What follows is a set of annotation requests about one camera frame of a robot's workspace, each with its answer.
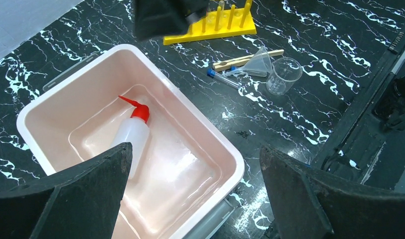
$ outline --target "white plastic bottle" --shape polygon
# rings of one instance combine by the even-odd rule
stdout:
[[[129,178],[133,178],[149,137],[149,127],[146,125],[149,118],[149,108],[146,105],[141,105],[126,97],[119,97],[135,106],[136,109],[130,118],[123,120],[120,124],[119,130],[111,143],[111,147],[123,142],[132,143],[132,166]]]

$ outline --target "glass cup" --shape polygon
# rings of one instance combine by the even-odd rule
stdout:
[[[284,95],[302,76],[302,67],[293,58],[282,57],[272,63],[272,72],[267,78],[267,90],[274,95]]]

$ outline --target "bottle body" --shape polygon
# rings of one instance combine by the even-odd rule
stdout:
[[[123,142],[132,143],[132,166],[129,178],[132,178],[149,137],[149,127],[145,121],[138,117],[128,118],[122,121],[119,130],[114,137],[110,147],[114,147]]]

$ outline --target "gray wall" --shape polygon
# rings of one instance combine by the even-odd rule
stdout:
[[[82,0],[0,0],[0,59]]]

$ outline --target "gray handle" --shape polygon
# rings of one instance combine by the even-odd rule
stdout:
[[[209,239],[224,224],[235,208],[223,199],[183,239]]]
[[[88,65],[91,61],[95,60],[98,57],[97,53],[92,53],[90,56],[85,58],[84,60],[76,63],[60,75],[58,75],[56,78],[52,79],[50,82],[45,84],[45,86],[42,87],[42,90],[44,92],[47,92],[51,88],[55,87],[57,84],[60,82],[64,81],[67,79],[69,76],[73,75],[75,72],[79,71],[82,67]]]

